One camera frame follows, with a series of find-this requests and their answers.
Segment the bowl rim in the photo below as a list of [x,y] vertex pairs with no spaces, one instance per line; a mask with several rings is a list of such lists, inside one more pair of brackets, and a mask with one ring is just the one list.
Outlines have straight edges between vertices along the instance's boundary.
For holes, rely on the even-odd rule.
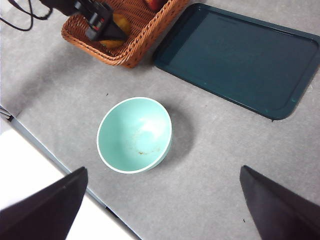
[[[104,158],[104,156],[102,155],[101,151],[100,151],[100,147],[99,147],[99,135],[100,135],[100,129],[105,121],[105,119],[107,118],[107,116],[115,109],[117,108],[119,105],[121,104],[124,104],[125,102],[129,102],[129,101],[132,101],[132,100],[137,100],[137,99],[144,99],[144,100],[148,100],[148,101],[151,101],[151,102],[154,102],[156,103],[158,106],[160,106],[165,114],[168,116],[168,119],[169,119],[169,137],[168,137],[168,141],[166,143],[166,147],[163,149],[162,153],[159,155],[159,157],[157,157],[152,163],[150,163],[149,165],[141,168],[141,169],[138,169],[138,170],[134,170],[134,171],[124,171],[124,170],[120,170],[118,168],[115,168],[114,166],[110,165],[108,163],[108,161]],[[159,103],[158,101],[152,99],[152,98],[149,98],[149,97],[144,97],[144,96],[136,96],[136,97],[131,97],[131,98],[128,98],[128,99],[125,99],[119,103],[117,103],[116,105],[114,105],[103,117],[102,121],[100,122],[100,125],[99,125],[99,128],[98,128],[98,131],[97,131],[97,134],[96,134],[96,147],[98,149],[98,153],[99,153],[99,156],[101,158],[101,160],[112,170],[118,172],[118,173],[121,173],[121,174],[136,174],[136,173],[141,173],[141,172],[144,172],[148,169],[151,169],[152,167],[155,167],[159,162],[161,162],[166,154],[168,153],[168,148],[170,147],[171,145],[171,142],[172,142],[172,122],[171,122],[171,118],[170,118],[170,115],[168,113],[168,111],[166,110],[166,108],[161,104]]]

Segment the apple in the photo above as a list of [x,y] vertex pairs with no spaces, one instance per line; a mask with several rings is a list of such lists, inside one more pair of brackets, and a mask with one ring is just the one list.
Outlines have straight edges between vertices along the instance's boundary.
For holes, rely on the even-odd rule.
[[168,0],[143,0],[146,6],[153,12],[158,12]]

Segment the orange fruit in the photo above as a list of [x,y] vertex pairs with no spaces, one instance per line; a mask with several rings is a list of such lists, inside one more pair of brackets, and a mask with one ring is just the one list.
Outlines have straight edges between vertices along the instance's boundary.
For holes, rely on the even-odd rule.
[[[118,13],[114,13],[112,17],[115,24],[117,24],[118,27],[127,36],[129,36],[131,32],[131,25],[128,19],[124,15],[118,14]],[[125,43],[125,41],[124,40],[102,40],[100,41],[100,43],[108,49],[115,49],[122,46]]]

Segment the white surface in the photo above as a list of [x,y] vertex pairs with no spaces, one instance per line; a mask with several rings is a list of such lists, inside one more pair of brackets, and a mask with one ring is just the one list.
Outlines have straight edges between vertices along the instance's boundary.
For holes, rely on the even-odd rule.
[[[2,209],[38,192],[64,175],[19,135],[8,121],[0,119],[0,209]],[[137,239],[118,221],[86,194],[67,240]]]

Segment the plastic tray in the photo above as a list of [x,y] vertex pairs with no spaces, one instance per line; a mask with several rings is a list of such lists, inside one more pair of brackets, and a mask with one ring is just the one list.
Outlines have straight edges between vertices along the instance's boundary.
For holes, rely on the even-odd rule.
[[272,120],[289,116],[320,63],[320,37],[221,10],[189,6],[155,65]]

